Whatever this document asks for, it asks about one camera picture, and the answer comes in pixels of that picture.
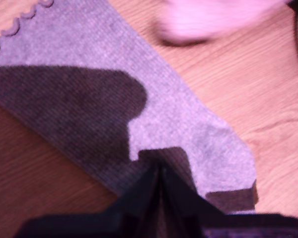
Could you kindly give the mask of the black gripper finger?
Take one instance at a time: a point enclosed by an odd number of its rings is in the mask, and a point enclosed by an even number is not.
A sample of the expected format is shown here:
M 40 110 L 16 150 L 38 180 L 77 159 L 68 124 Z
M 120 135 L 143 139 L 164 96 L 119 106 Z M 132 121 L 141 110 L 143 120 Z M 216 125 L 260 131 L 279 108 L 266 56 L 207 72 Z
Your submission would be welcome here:
M 171 211 L 182 222 L 209 223 L 225 214 L 192 190 L 170 167 L 163 168 L 163 187 Z
M 156 200 L 159 188 L 159 167 L 153 165 L 112 206 L 105 210 L 107 215 L 117 215 L 125 222 L 140 222 Z

